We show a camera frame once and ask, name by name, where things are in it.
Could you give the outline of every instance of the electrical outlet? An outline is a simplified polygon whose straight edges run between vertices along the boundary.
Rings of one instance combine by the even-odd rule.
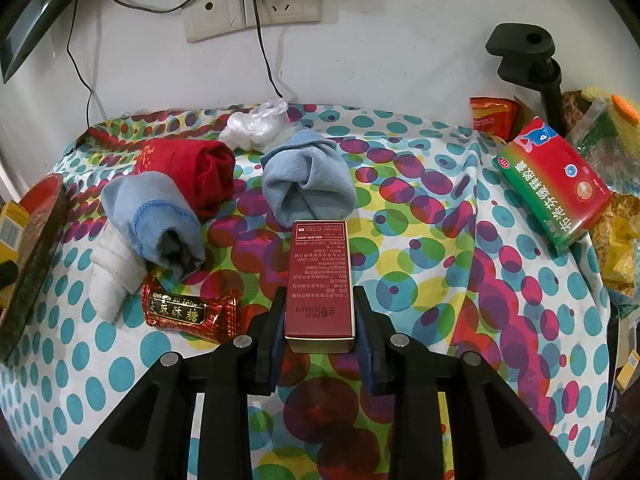
[[[261,25],[319,22],[322,0],[258,0]],[[254,1],[244,0],[246,26],[255,27]]]
[[[182,20],[188,43],[246,28],[242,0],[195,0]]]

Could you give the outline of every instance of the colorful tablecloth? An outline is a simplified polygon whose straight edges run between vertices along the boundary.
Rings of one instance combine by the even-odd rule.
[[[139,296],[116,323],[104,322],[87,293],[90,254],[106,221],[104,184],[132,171],[147,139],[215,139],[229,113],[107,121],[56,164],[71,200],[68,224],[24,335],[0,367],[0,407],[42,478],[61,475],[158,356],[214,347],[148,327]],[[340,106],[292,105],[289,115],[333,138],[351,168],[354,282],[373,308],[437,352],[480,351],[585,477],[602,434],[609,365],[609,298],[590,238],[557,254],[492,165],[498,146],[468,128]],[[290,231],[262,196],[258,154],[237,155],[235,195],[203,226],[205,269],[182,284],[161,279],[186,294],[240,288],[246,327],[286,284]],[[276,394],[250,403],[255,479],[386,478],[392,398],[367,393],[352,354],[289,352]],[[195,420],[190,478],[200,415]]]

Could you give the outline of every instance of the socket hole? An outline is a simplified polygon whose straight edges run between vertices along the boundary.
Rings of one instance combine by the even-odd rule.
[[[532,45],[537,45],[542,42],[542,36],[540,36],[537,32],[532,32],[527,34],[527,41],[529,41]]]

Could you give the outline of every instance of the clear plastic bag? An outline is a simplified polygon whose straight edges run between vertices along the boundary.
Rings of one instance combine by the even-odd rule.
[[[236,112],[228,118],[218,140],[232,150],[268,153],[280,146],[303,126],[289,122],[289,105],[284,99],[270,99],[249,113]]]
[[[629,155],[609,117],[610,104],[596,100],[566,140],[610,190],[640,198],[640,160]]]

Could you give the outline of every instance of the red candy wrapper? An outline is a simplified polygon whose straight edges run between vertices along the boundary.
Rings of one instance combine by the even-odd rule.
[[[149,326],[179,330],[222,344],[238,335],[241,297],[235,289],[216,300],[171,294],[150,274],[142,287],[142,310]]]
[[[469,101],[475,130],[509,140],[519,104],[510,99],[492,97],[472,97]]]

